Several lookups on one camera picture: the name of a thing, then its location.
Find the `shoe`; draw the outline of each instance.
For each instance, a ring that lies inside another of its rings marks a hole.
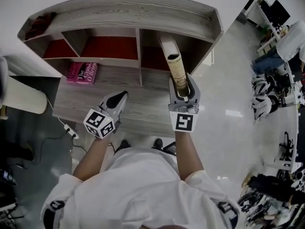
[[[153,143],[154,149],[162,150],[163,149],[163,141],[160,138],[157,138],[155,142]]]
[[[127,142],[127,140],[124,139],[124,140],[121,141],[121,145],[120,145],[120,148],[121,148],[121,149],[123,149],[123,148],[129,148],[129,147],[131,147],[131,146],[130,146],[130,144]]]

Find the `cardboard tube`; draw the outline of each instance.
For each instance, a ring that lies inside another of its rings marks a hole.
[[[160,44],[163,49],[168,67],[173,76],[178,94],[187,97],[189,88],[187,85],[186,74],[182,62],[181,54],[174,38],[166,33],[159,33]]]
[[[186,81],[184,66],[182,63],[181,55],[174,60],[167,60],[168,67],[170,68],[173,79],[176,83],[176,88],[181,97],[187,97],[189,88]]]
[[[8,77],[3,105],[24,111],[42,114],[47,109],[47,96],[14,78]]]

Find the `tiled floor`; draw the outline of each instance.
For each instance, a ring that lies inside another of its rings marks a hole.
[[[286,120],[294,114],[290,108],[279,109],[254,123],[251,109],[253,72],[250,64],[256,58],[258,44],[259,34],[253,26],[235,22],[214,49],[214,65],[203,66],[194,75],[202,98],[197,127],[192,133],[193,141],[207,173],[234,199],[239,198],[241,183],[247,173],[253,170],[262,172],[262,160],[275,157],[284,130],[290,128]],[[27,121],[12,124],[7,130],[15,132],[16,126],[23,126],[23,132],[35,142],[34,151],[38,154],[45,136],[55,137],[62,133],[62,126],[50,115],[32,122],[31,125],[35,127],[32,129],[27,128]],[[93,136],[86,133],[82,125],[76,128],[81,138],[74,143],[88,149]],[[43,162],[39,166],[31,167],[30,170],[13,169],[20,184],[16,194],[22,212],[26,215],[20,221],[23,228],[41,228],[39,211],[42,202],[56,184],[58,176],[70,172],[71,164],[74,170],[83,157],[84,151],[74,147],[71,161],[69,139],[64,138],[55,144],[48,142],[42,153]],[[119,129],[112,137],[114,147],[117,148],[123,139],[127,139],[132,146],[149,148],[156,137],[128,134]],[[163,138],[164,145],[172,141]],[[107,159],[112,155],[112,147],[109,147]]]

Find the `black shoe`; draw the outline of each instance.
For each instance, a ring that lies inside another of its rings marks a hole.
[[[117,148],[117,150],[114,151],[114,153],[116,154],[120,150],[125,149],[125,148],[129,148],[129,147],[131,147],[130,144],[126,140],[123,140],[121,142],[121,145]]]
[[[129,148],[129,147],[131,147],[130,144],[127,142],[127,140],[124,139],[121,141],[121,145],[119,148],[123,149],[123,148]]]
[[[163,141],[160,138],[157,138],[153,144],[153,149],[162,150],[163,149]]]

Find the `book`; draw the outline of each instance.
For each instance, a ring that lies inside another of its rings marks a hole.
[[[97,63],[74,62],[71,64],[67,81],[82,84],[94,84]]]

